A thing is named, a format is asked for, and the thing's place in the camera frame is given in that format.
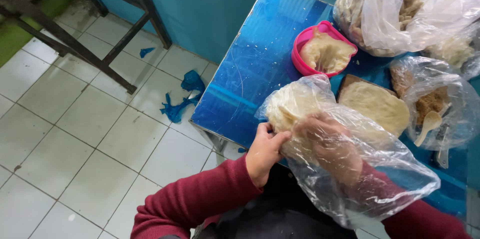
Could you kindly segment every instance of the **clear plastic bag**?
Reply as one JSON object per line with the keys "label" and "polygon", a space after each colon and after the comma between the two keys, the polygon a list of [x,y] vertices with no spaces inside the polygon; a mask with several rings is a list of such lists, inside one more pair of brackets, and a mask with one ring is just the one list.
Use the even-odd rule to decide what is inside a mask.
{"label": "clear plastic bag", "polygon": [[442,60],[458,69],[465,80],[480,74],[480,22],[473,23],[452,38],[428,46],[422,55]]}
{"label": "clear plastic bag", "polygon": [[[438,176],[394,135],[337,104],[324,74],[274,91],[255,116],[268,119],[275,132],[292,132],[281,153],[298,184],[318,210],[345,228],[383,220],[440,187]],[[312,116],[325,117],[329,126],[303,128]]]}
{"label": "clear plastic bag", "polygon": [[401,16],[405,10],[402,4],[409,2],[337,0],[333,17],[347,38],[361,49],[373,56],[392,57],[435,45],[480,16],[480,0],[414,0],[410,6],[415,9],[413,16]]}
{"label": "clear plastic bag", "polygon": [[390,63],[390,73],[393,88],[410,111],[406,131],[412,141],[422,132],[428,112],[442,116],[441,125],[428,132],[422,148],[447,150],[479,134],[480,97],[455,67],[432,58],[405,56]]}

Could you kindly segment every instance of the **white floor tile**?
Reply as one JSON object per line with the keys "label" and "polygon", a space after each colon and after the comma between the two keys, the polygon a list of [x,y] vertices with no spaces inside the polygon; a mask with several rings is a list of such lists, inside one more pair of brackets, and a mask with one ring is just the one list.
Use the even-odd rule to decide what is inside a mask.
{"label": "white floor tile", "polygon": [[229,141],[225,145],[225,149],[222,151],[222,154],[228,159],[237,160],[245,154],[244,152],[240,153],[239,148],[242,148],[242,146]]}
{"label": "white floor tile", "polygon": [[74,37],[75,39],[78,39],[81,35],[82,35],[82,32],[78,31],[78,30],[75,30],[74,28],[66,25],[66,24],[63,24],[62,22],[60,21],[57,21],[57,24],[62,27],[63,30],[67,31],[67,33],[69,33],[72,37]]}
{"label": "white floor tile", "polygon": [[98,226],[57,202],[30,239],[97,239],[101,232]]}
{"label": "white floor tile", "polygon": [[356,229],[355,233],[357,234],[357,239],[378,239],[362,229]]}
{"label": "white floor tile", "polygon": [[384,225],[380,221],[372,220],[372,224],[362,227],[362,230],[368,232],[369,234],[373,234],[380,239],[390,239],[390,236],[388,236],[387,232],[385,231]]}
{"label": "white floor tile", "polygon": [[99,89],[88,86],[57,122],[57,126],[96,147],[126,105]]}
{"label": "white floor tile", "polygon": [[212,148],[212,146],[207,142],[207,140],[198,132],[198,130],[188,121],[192,114],[194,114],[195,105],[190,104],[184,110],[181,117],[180,123],[172,123],[170,127],[174,130],[185,134],[186,136],[196,140],[197,142],[205,145],[208,148]]}
{"label": "white floor tile", "polygon": [[162,103],[167,102],[166,93],[170,93],[172,105],[180,104],[184,97],[189,96],[190,93],[182,89],[181,83],[177,78],[156,69],[130,102],[130,106],[168,126],[171,121],[160,109],[164,108]]}
{"label": "white floor tile", "polygon": [[195,70],[198,75],[201,75],[207,65],[207,60],[173,45],[158,64],[158,68],[183,80],[183,75],[190,70]]}
{"label": "white floor tile", "polygon": [[160,188],[145,177],[138,176],[106,225],[105,230],[119,239],[129,239],[134,227],[137,206],[145,205],[145,198],[148,195],[155,194]]}
{"label": "white floor tile", "polygon": [[67,71],[71,75],[90,83],[97,76],[100,70],[82,59],[79,59],[70,53],[65,57],[59,57],[54,65]]}
{"label": "white floor tile", "polygon": [[97,148],[139,172],[167,128],[134,108],[127,107]]}
{"label": "white floor tile", "polygon": [[12,173],[9,170],[0,167],[0,188],[9,179],[10,175],[12,175]]}
{"label": "white floor tile", "polygon": [[467,188],[467,219],[473,227],[480,228],[480,194],[477,190]]}
{"label": "white floor tile", "polygon": [[103,58],[105,58],[105,56],[107,56],[107,54],[109,54],[113,48],[112,45],[94,37],[89,33],[83,33],[81,37],[78,38],[78,42],[90,50],[100,60],[103,60]]}
{"label": "white floor tile", "polygon": [[98,239],[115,239],[116,237],[111,236],[108,232],[103,231],[102,234],[100,234],[100,237]]}
{"label": "white floor tile", "polygon": [[[155,70],[153,66],[126,52],[120,52],[110,64],[110,67],[115,70],[118,75],[122,76],[127,82],[135,85],[137,88],[141,88]],[[129,104],[139,91],[137,89],[133,94],[129,94],[127,89],[123,88],[103,72],[99,73],[91,84],[126,104]]]}
{"label": "white floor tile", "polygon": [[205,162],[205,165],[203,166],[203,169],[201,169],[201,171],[207,171],[217,168],[225,160],[227,160],[225,157],[212,151],[208,156],[207,162]]}
{"label": "white floor tile", "polygon": [[21,97],[18,104],[55,124],[86,86],[86,82],[51,66]]}
{"label": "white floor tile", "polygon": [[74,0],[65,12],[55,20],[75,30],[85,32],[99,16],[88,0]]}
{"label": "white floor tile", "polygon": [[16,175],[0,188],[2,238],[28,238],[55,200]]}
{"label": "white floor tile", "polygon": [[200,76],[201,80],[205,84],[205,87],[208,86],[208,84],[212,81],[213,76],[215,75],[215,72],[219,68],[218,65],[208,63],[207,67],[205,68],[203,74]]}
{"label": "white floor tile", "polygon": [[13,171],[51,128],[49,122],[15,104],[0,119],[0,164]]}
{"label": "white floor tile", "polygon": [[[155,49],[147,53],[145,57],[142,58],[140,56],[140,51],[147,48]],[[153,66],[157,66],[167,53],[167,50],[163,48],[162,41],[160,41],[158,36],[145,30],[140,30],[140,32],[138,32],[133,39],[128,42],[123,51]]]}
{"label": "white floor tile", "polygon": [[211,150],[173,129],[166,131],[141,174],[164,187],[200,172]]}
{"label": "white floor tile", "polygon": [[92,147],[54,126],[16,174],[45,193],[58,198],[93,150]]}
{"label": "white floor tile", "polygon": [[98,150],[67,187],[60,202],[104,227],[137,174]]}
{"label": "white floor tile", "polygon": [[28,52],[18,51],[0,68],[0,94],[17,101],[49,67]]}
{"label": "white floor tile", "polygon": [[474,227],[471,227],[470,235],[473,239],[480,239],[480,230]]}
{"label": "white floor tile", "polygon": [[[43,33],[50,38],[53,37],[45,29],[40,30],[40,33]],[[22,49],[32,54],[33,56],[44,60],[48,64],[53,64],[53,62],[55,62],[55,59],[59,57],[59,53],[57,51],[55,51],[42,41],[38,40],[36,37],[28,41],[28,43],[25,44]]]}
{"label": "white floor tile", "polygon": [[3,95],[0,95],[0,118],[10,110],[10,108],[14,105],[12,101],[10,101],[8,98],[4,97]]}
{"label": "white floor tile", "polygon": [[92,26],[87,29],[87,33],[115,46],[131,27],[131,23],[113,14],[108,14],[93,22]]}

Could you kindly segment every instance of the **person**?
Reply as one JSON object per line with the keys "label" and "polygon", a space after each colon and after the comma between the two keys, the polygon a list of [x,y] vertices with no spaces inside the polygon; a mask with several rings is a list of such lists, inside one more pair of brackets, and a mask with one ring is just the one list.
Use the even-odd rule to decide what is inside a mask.
{"label": "person", "polygon": [[[293,131],[312,141],[320,165],[345,186],[345,193],[368,187],[375,179],[388,183],[370,195],[390,197],[401,191],[365,163],[353,144],[333,142],[349,131],[326,113],[309,115]],[[291,135],[289,131],[274,135],[269,123],[261,123],[246,155],[148,196],[137,208],[130,238],[187,239],[198,225],[198,239],[357,238],[355,231],[317,210],[290,170],[277,163],[282,159],[280,147]],[[470,238],[459,220],[422,200],[382,223],[391,239]]]}

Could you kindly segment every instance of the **green mat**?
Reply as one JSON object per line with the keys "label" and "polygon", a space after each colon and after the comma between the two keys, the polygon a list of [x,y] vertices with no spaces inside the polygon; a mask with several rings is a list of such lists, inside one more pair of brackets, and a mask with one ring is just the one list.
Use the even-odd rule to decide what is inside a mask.
{"label": "green mat", "polygon": [[[41,0],[38,7],[50,18],[62,14],[70,5],[72,0]],[[37,30],[42,27],[29,17],[23,17],[26,23]],[[32,35],[22,28],[18,27],[15,21],[7,19],[0,24],[0,68],[18,52],[27,42],[32,39]]]}

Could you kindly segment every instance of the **pink plastic bowl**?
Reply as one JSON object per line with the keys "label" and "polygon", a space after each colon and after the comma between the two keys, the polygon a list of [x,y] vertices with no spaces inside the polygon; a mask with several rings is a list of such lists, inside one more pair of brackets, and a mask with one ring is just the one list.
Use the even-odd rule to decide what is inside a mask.
{"label": "pink plastic bowl", "polygon": [[307,43],[313,37],[314,27],[317,27],[318,31],[321,32],[321,33],[327,33],[333,39],[341,40],[343,42],[348,43],[352,47],[355,47],[355,52],[350,54],[350,57],[348,58],[349,63],[350,63],[350,59],[352,58],[352,56],[357,54],[358,48],[357,48],[357,46],[355,46],[355,44],[352,44],[342,34],[340,34],[340,32],[337,31],[337,29],[333,28],[332,24],[327,20],[322,20],[318,25],[310,26],[309,28],[306,28],[300,34],[297,35],[297,38],[293,42],[293,49],[292,49],[293,65],[297,68],[298,71],[300,71],[300,73],[303,76],[310,76],[310,75],[314,75],[314,74],[325,74],[325,75],[327,75],[327,77],[330,78],[332,76],[335,76],[335,75],[339,74],[344,69],[342,69],[338,72],[332,72],[332,73],[319,72],[319,71],[316,71],[315,69],[309,67],[300,57],[300,51],[302,50],[302,47],[305,45],[305,43]]}

